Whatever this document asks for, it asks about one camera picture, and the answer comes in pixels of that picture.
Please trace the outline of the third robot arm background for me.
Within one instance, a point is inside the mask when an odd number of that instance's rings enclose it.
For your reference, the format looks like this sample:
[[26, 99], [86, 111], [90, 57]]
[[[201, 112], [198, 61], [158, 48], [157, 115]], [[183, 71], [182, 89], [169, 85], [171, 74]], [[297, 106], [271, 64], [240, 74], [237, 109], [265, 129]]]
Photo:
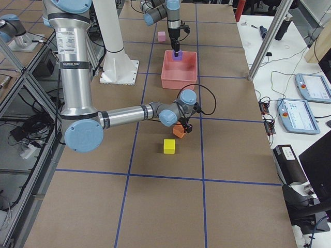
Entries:
[[13, 40], [20, 49], [25, 49], [33, 43], [26, 28], [15, 14], [1, 16], [1, 38], [6, 43]]

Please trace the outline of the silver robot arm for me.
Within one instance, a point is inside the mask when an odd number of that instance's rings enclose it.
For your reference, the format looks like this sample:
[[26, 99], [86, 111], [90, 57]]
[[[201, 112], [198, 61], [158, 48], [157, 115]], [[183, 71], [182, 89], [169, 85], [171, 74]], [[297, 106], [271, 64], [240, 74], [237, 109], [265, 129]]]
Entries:
[[180, 32], [183, 30], [187, 36], [190, 27], [180, 19], [180, 1], [140, 1], [140, 10], [143, 12], [144, 21], [147, 26], [156, 24], [158, 21], [167, 19], [168, 34], [172, 47], [172, 58], [174, 61], [183, 59], [183, 51], [180, 49]]
[[106, 51], [101, 82], [132, 85], [138, 72], [139, 62], [125, 52], [115, 1], [44, 1], [43, 7], [44, 23], [56, 34], [65, 101], [62, 132], [71, 150], [93, 151], [102, 143], [105, 129], [155, 118], [167, 127], [180, 123], [187, 132], [192, 130], [188, 120], [201, 108], [196, 93], [186, 86], [171, 104], [152, 102], [110, 111], [93, 106], [87, 50], [91, 8]]

